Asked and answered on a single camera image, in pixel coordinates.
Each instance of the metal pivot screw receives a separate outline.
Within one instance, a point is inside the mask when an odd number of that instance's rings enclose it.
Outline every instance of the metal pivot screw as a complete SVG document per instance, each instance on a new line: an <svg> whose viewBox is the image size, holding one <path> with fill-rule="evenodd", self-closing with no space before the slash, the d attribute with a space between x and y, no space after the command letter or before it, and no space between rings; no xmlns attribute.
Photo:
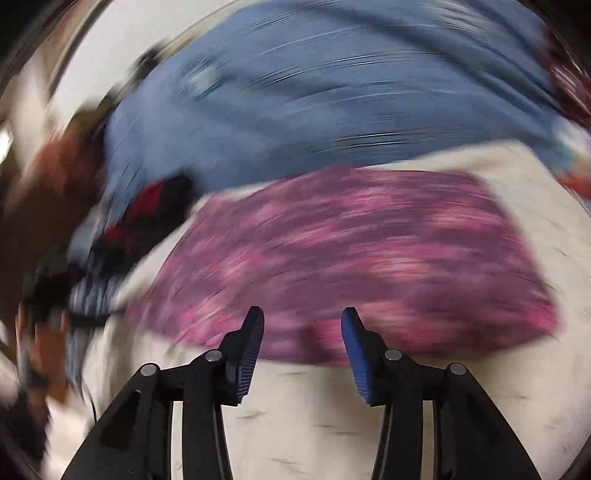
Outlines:
<svg viewBox="0 0 591 480"><path fill-rule="evenodd" d="M395 348L391 348L390 350L386 350L384 356L393 362L396 360L400 360L402 358L402 352L400 350L396 350Z"/></svg>
<svg viewBox="0 0 591 480"><path fill-rule="evenodd" d="M462 364L451 364L449 370L454 375L463 375L466 373L466 367Z"/></svg>
<svg viewBox="0 0 591 480"><path fill-rule="evenodd" d="M205 360L208 362L217 362L222 359L222 353L220 350L210 350L205 354Z"/></svg>
<svg viewBox="0 0 591 480"><path fill-rule="evenodd" d="M156 373L156 365L154 364L145 364L139 371L145 377L151 377Z"/></svg>

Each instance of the blue fabric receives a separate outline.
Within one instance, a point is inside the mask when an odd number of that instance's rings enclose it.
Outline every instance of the blue fabric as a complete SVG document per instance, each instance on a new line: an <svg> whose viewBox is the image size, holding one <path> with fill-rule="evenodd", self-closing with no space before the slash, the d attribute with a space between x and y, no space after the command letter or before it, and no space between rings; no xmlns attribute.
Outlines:
<svg viewBox="0 0 591 480"><path fill-rule="evenodd" d="M85 277L77 283L70 294L69 309L73 313L99 317L112 312L111 301L115 298L123 277ZM76 392L83 397L82 367L86 349L92 339L94 328L76 328L66 338L66 378Z"/></svg>
<svg viewBox="0 0 591 480"><path fill-rule="evenodd" d="M156 68L112 115L121 212L147 183L204 192L335 162L407 160L516 138L557 161L542 20L514 0L274 0L240 10Z"/></svg>

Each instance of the white sheet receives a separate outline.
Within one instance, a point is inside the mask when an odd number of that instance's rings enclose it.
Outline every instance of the white sheet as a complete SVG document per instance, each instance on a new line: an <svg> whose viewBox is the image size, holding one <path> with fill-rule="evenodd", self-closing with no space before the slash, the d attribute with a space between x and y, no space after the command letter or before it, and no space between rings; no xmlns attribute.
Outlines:
<svg viewBox="0 0 591 480"><path fill-rule="evenodd" d="M378 168L466 170L483 178L523 230L560 312L554 337L484 360L451 356L421 363L464 362L503 412L541 476L557 479L591 433L591 221L583 208L518 142L496 142ZM260 186L232 192L252 193ZM142 262L119 296L148 289L191 220ZM87 355L84 378L99 411L144 363L162 368L190 362L202 350L173 345L111 319ZM380 408L367 407L347 369L259 361L251 393L224 410L235 478L369 478L381 427ZM424 453L432 456L426 410ZM179 430L180 416L174 425ZM180 437L173 440L173 479L182 478ZM432 461L422 478L432 478Z"/></svg>

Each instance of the brown fabric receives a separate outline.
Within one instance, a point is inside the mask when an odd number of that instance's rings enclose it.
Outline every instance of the brown fabric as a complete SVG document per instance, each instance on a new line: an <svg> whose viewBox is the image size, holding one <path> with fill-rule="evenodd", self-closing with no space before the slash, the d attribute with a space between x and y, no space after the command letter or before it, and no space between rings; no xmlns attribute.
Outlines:
<svg viewBox="0 0 591 480"><path fill-rule="evenodd" d="M50 248L68 245L98 199L101 165L98 145L66 131L40 148L10 192L0 226L0 321L10 332L25 275Z"/></svg>

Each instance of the pink cloth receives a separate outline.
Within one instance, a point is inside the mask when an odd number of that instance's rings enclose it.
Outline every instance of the pink cloth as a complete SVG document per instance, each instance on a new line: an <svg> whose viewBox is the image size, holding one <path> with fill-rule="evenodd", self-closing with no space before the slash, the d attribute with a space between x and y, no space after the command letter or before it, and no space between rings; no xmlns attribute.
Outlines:
<svg viewBox="0 0 591 480"><path fill-rule="evenodd" d="M465 173L335 166L213 196L127 317L214 348L251 305L260 358L318 365L348 365L347 306L407 353L493 351L557 326L515 228Z"/></svg>

